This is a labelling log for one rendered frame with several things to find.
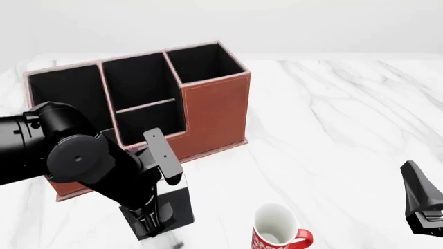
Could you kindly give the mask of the red and white mug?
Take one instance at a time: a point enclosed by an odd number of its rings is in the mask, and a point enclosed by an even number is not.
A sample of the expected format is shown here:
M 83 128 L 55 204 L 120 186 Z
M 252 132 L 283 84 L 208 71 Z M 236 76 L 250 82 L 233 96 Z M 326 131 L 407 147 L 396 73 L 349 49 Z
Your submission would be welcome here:
M 307 249 L 313 234 L 299 228 L 299 222 L 285 206 L 267 203 L 253 217 L 251 249 Z

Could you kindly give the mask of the red-brown desk caddy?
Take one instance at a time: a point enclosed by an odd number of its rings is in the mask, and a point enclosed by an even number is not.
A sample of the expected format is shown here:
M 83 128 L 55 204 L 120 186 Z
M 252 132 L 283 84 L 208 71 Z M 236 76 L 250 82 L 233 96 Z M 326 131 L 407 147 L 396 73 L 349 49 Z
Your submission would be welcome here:
M 250 82 L 219 41 L 24 73 L 28 106 L 72 105 L 127 151 L 159 128 L 181 163 L 247 142 Z

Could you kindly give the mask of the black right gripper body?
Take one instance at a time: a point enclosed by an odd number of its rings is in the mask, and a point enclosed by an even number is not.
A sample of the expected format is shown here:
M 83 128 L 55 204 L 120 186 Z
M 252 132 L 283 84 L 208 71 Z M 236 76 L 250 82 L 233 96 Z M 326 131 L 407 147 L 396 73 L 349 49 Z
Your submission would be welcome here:
M 443 210 L 405 211 L 413 234 L 443 237 Z

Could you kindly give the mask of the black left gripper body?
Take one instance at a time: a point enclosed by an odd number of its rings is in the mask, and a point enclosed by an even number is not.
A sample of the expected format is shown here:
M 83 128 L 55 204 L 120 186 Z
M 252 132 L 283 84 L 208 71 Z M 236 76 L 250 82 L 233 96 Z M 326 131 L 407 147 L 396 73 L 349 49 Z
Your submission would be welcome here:
M 138 238 L 154 238 L 174 223 L 174 211 L 170 203 L 159 207 L 158 203 L 130 210 L 133 232 Z

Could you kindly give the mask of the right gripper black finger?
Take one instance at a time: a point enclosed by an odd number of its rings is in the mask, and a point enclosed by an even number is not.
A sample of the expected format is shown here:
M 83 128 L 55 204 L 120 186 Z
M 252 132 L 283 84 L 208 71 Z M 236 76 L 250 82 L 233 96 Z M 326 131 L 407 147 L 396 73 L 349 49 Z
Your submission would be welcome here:
M 401 166 L 406 192 L 405 215 L 443 211 L 443 193 L 432 184 L 418 165 L 408 160 Z

